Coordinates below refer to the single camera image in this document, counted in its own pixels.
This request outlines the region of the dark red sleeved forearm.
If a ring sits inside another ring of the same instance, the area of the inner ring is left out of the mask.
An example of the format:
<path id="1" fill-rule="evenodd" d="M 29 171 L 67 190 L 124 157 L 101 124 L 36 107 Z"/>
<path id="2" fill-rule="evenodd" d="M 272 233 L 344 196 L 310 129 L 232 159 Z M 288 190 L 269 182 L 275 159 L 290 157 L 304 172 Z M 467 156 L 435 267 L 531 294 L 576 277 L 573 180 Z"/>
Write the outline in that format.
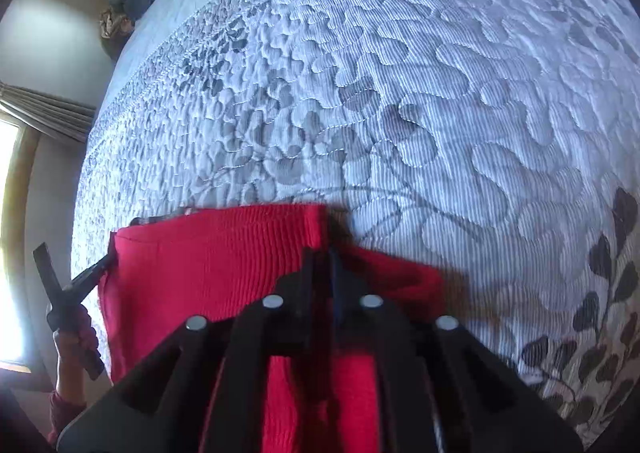
<path id="1" fill-rule="evenodd" d="M 50 424 L 51 430 L 48 434 L 48 442 L 52 447 L 58 443 L 58 436 L 62 431 L 70 425 L 70 423 L 78 417 L 85 409 L 87 404 L 70 403 L 63 399 L 58 392 L 52 391 L 50 395 Z"/>

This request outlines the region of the person's left hand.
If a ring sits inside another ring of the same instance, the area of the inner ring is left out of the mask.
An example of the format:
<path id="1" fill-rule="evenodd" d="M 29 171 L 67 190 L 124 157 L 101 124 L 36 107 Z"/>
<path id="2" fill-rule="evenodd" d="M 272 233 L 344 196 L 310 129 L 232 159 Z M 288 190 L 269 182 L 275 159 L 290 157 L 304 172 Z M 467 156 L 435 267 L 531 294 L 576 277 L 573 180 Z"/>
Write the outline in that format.
<path id="1" fill-rule="evenodd" d="M 53 333 L 54 346 L 58 353 L 55 390 L 64 401 L 84 405 L 85 369 L 81 359 L 86 350 L 98 351 L 98 337 L 91 326 L 91 317 L 82 305 L 77 310 L 77 323 L 76 331 Z"/>

